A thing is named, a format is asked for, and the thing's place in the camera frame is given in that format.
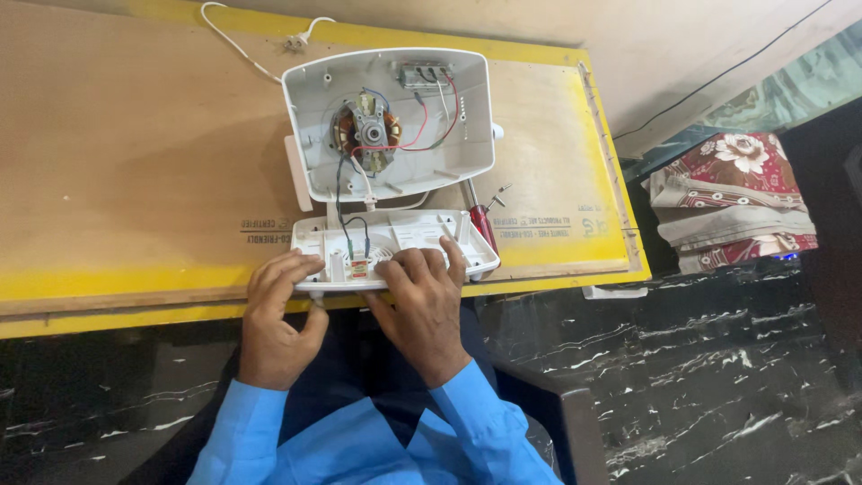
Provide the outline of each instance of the shirt sleeve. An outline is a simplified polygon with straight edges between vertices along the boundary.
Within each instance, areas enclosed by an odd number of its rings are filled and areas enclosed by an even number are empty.
[[[262,483],[275,469],[287,391],[232,381],[189,484]]]
[[[521,408],[497,397],[475,361],[430,392],[481,482],[559,483],[527,441]]]

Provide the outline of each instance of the screwdriver handle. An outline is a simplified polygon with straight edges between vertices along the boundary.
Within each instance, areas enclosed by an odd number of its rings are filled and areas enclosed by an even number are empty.
[[[488,208],[484,205],[474,205],[470,208],[470,220],[476,226],[476,229],[478,229],[479,234],[484,237],[484,240],[490,244],[494,252],[499,255],[497,241],[494,241],[494,231],[491,230],[490,222],[488,222]]]

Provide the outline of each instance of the dark trousers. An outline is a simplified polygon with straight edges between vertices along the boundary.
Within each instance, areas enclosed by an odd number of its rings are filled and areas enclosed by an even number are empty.
[[[285,315],[285,320],[297,330],[304,326],[304,318],[304,315]],[[461,303],[461,343],[496,391],[497,378],[471,299]],[[239,364],[238,346],[222,370],[212,401],[122,483],[188,481]],[[413,437],[425,409],[443,417],[422,378],[386,338],[371,312],[330,311],[329,328],[320,352],[288,393],[278,443],[366,396],[372,398],[403,446]]]

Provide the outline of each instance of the white plastic casing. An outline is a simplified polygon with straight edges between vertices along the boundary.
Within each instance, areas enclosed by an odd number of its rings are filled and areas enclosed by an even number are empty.
[[[494,166],[488,62],[482,54],[425,47],[339,54],[293,67],[282,75],[298,166],[313,200],[335,201],[340,152],[330,146],[329,123],[335,110],[364,87],[383,93],[389,101],[390,112],[402,127],[401,143],[415,139],[424,111],[413,92],[401,87],[397,75],[400,65],[417,61],[452,67],[459,99],[450,88],[444,88],[446,106],[454,118],[458,104],[463,107],[463,116],[439,147],[423,152],[397,150],[395,160],[371,179],[375,198],[395,198],[449,186]],[[423,92],[422,99],[428,107],[428,122],[412,148],[430,146],[448,128],[439,92]],[[297,188],[300,180],[296,174]],[[340,186],[342,202],[365,201],[365,185],[349,162],[341,169]]]
[[[354,216],[361,216],[368,222],[371,250],[365,276],[353,278],[347,239],[341,227],[327,228],[325,217],[312,217],[293,225],[290,247],[301,248],[304,255],[319,255],[326,267],[319,274],[297,283],[297,290],[355,292],[386,288],[386,282],[374,273],[374,267],[408,248],[440,249],[448,267],[446,251],[440,247],[441,236],[458,242],[467,276],[478,277],[500,265],[499,256],[473,226],[466,211],[374,211],[351,214]],[[347,233],[353,242],[353,259],[364,260],[365,228],[361,221],[350,223]]]

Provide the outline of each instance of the hand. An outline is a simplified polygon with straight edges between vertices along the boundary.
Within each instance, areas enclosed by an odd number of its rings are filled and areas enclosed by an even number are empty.
[[[449,237],[440,238],[449,269],[437,249],[405,249],[374,270],[395,297],[395,308],[379,293],[362,297],[384,334],[430,388],[449,382],[468,363],[461,345],[460,303],[464,256]]]
[[[258,268],[248,282],[248,307],[242,316],[240,373],[249,386],[286,391],[321,348],[329,326],[326,310],[312,304],[302,332],[282,320],[294,283],[325,266],[319,255],[297,248]]]

